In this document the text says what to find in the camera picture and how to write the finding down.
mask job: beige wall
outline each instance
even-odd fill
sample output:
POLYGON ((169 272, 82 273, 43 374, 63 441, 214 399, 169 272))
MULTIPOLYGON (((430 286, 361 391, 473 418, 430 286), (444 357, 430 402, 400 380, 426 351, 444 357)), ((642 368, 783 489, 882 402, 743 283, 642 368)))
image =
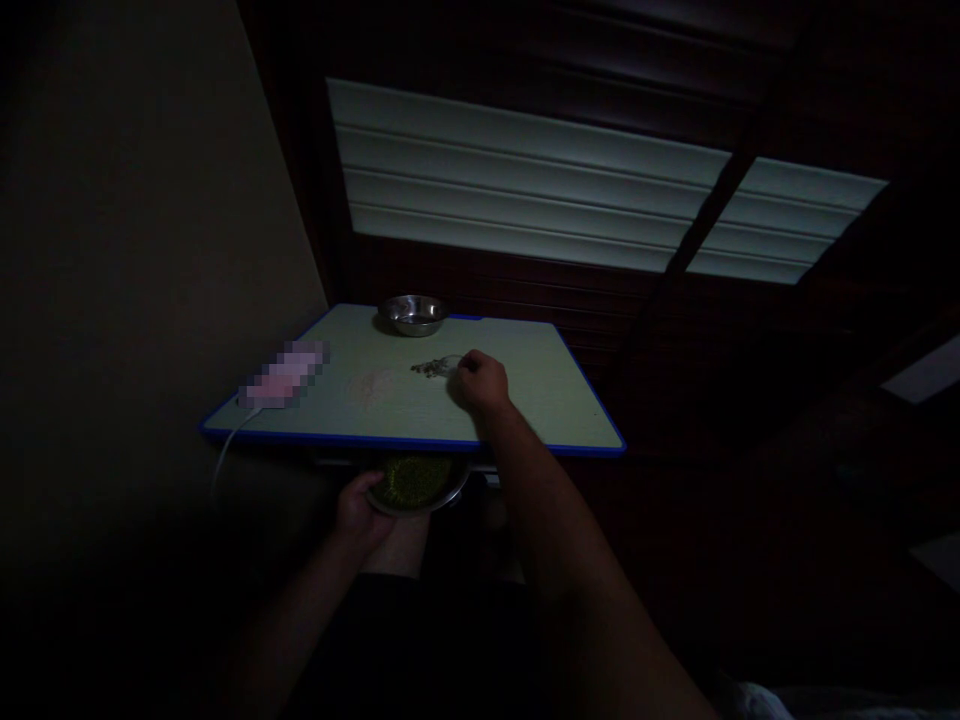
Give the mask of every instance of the beige wall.
MULTIPOLYGON (((61 5, 3 137, 14 606, 220 532, 197 423, 325 308, 235 4, 61 5)), ((312 497, 309 477, 270 462, 226 470, 227 504, 251 526, 269 515, 274 536, 312 497)), ((276 539, 256 532, 251 547, 276 539)))

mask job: blue table edge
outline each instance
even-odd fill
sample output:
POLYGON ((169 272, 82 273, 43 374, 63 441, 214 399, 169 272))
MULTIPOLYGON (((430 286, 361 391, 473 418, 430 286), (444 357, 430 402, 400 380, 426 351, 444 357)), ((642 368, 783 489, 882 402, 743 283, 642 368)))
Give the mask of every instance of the blue table edge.
MULTIPOLYGON (((376 307, 373 305, 361 305, 360 303, 337 303, 331 308, 328 308, 325 313, 320 317, 310 323, 310 326, 304 330, 299 336, 298 340, 310 332, 317 323, 323 320, 331 311, 340 307, 341 305, 354 305, 357 307, 369 307, 373 310, 376 310, 376 307)), ((456 320, 483 320, 483 316, 478 315, 450 315, 451 318, 456 320)), ((606 406, 603 404, 603 401, 600 399, 600 396, 597 395, 597 391, 594 389, 593 384, 590 382, 590 379, 587 377, 587 374, 583 372, 583 368, 580 367, 580 363, 577 361, 576 356, 570 352, 570 346, 567 345, 567 341, 563 339, 563 335, 557 330, 557 326, 553 323, 548 322, 537 322, 536 320, 521 320, 520 322, 533 322, 537 325, 549 325, 557 333, 557 336, 560 338, 560 342, 563 343, 563 347, 566 348, 567 353, 569 353, 570 358, 573 360, 574 364, 577 366, 577 370, 580 371, 583 381, 587 384, 587 387, 590 388, 590 392, 593 393, 593 397, 596 399, 597 404, 600 406, 600 409, 603 410, 604 416, 607 418, 607 422, 610 423, 610 427, 613 428, 613 431, 617 434, 617 438, 620 440, 620 447, 585 447, 583 445, 547 445, 547 449, 550 450, 554 455, 561 456, 572 456, 572 457, 605 457, 613 458, 620 457, 627 451, 627 443, 623 439, 623 435, 620 434, 620 428, 617 427, 617 424, 613 422, 613 418, 610 417, 610 413, 607 412, 606 406)), ((229 429, 223 428, 208 428, 206 427, 210 419, 216 415, 220 410, 226 407, 227 403, 231 402, 237 397, 236 393, 227 398, 224 402, 220 403, 213 412, 209 413, 203 420, 200 421, 199 430, 200 433, 209 438, 224 438, 230 434, 229 429)), ((312 435, 310 433, 275 433, 275 432, 262 432, 259 430, 241 430, 237 433, 235 440, 248 440, 251 442, 262 442, 262 443, 283 443, 285 441, 294 440, 297 445, 313 445, 319 447, 350 447, 350 448, 377 448, 382 450, 419 450, 423 452, 443 452, 443 451, 453 451, 453 452, 470 452, 472 450, 481 450, 488 448, 489 444, 482 440, 418 440, 415 438, 390 438, 390 437, 367 437, 364 435, 312 435)))

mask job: bowl of green beans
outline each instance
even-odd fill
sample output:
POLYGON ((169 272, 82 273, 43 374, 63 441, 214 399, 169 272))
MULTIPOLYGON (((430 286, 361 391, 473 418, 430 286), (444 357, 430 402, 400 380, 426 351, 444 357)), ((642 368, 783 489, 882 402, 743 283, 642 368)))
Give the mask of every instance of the bowl of green beans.
POLYGON ((383 472, 383 480, 367 491, 367 500, 393 517, 426 515, 455 502, 470 476, 465 460, 429 453, 385 455, 370 469, 383 472))

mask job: fist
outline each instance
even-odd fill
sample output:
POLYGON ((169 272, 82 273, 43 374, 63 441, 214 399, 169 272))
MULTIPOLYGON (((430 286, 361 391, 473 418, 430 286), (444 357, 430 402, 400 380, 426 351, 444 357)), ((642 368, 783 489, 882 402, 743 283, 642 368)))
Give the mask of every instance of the fist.
POLYGON ((485 416, 510 407, 507 371, 503 365, 479 350, 471 350, 457 366, 463 396, 485 416))

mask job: forearm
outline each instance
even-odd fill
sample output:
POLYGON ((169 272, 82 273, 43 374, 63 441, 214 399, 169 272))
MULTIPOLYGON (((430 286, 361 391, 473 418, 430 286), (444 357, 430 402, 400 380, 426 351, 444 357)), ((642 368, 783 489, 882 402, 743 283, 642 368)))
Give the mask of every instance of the forearm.
POLYGON ((279 715, 362 563, 348 537, 332 535, 245 629, 225 665, 231 715, 279 715))
POLYGON ((528 583, 544 600, 599 584, 633 595, 593 513, 553 454, 509 405, 486 419, 528 583))
POLYGON ((715 717, 556 458, 512 405, 486 421, 558 707, 593 717, 715 717))

